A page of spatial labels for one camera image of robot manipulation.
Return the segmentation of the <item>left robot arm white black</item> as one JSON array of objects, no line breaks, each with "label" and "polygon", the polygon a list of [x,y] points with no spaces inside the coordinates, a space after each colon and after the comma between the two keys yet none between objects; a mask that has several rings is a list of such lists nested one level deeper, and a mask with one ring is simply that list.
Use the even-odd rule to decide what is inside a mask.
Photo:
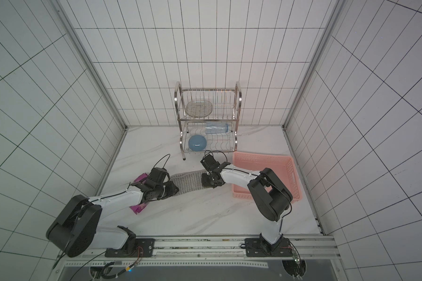
[{"label": "left robot arm white black", "polygon": [[137,236],[121,225],[101,227],[100,221],[126,208],[141,211],[148,203],[168,199],[178,192],[166,169],[154,167],[120,192],[72,197],[48,228],[46,238],[69,258],[89,249],[104,249],[107,257],[135,256],[141,247]]}]

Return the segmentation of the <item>grey striped square dishcloth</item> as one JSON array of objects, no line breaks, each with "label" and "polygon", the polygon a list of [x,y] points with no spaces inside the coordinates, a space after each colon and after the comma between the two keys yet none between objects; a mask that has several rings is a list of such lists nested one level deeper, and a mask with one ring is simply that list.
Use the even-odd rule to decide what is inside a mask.
[{"label": "grey striped square dishcloth", "polygon": [[176,193],[175,196],[180,196],[185,193],[206,189],[206,187],[203,187],[202,185],[203,174],[206,174],[206,170],[198,170],[172,175],[171,181],[179,189],[178,193]]}]

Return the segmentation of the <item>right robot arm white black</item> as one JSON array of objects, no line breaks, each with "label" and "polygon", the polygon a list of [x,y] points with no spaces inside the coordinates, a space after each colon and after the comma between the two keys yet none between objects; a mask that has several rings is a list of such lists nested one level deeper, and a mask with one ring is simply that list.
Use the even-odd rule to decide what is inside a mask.
[{"label": "right robot arm white black", "polygon": [[247,257],[293,257],[296,254],[290,240],[281,233],[283,218],[292,210],[293,195],[273,170],[252,172],[229,162],[219,163],[213,152],[206,153],[201,164],[206,170],[201,176],[203,187],[232,184],[245,188],[264,217],[259,237],[246,238],[240,245]]}]

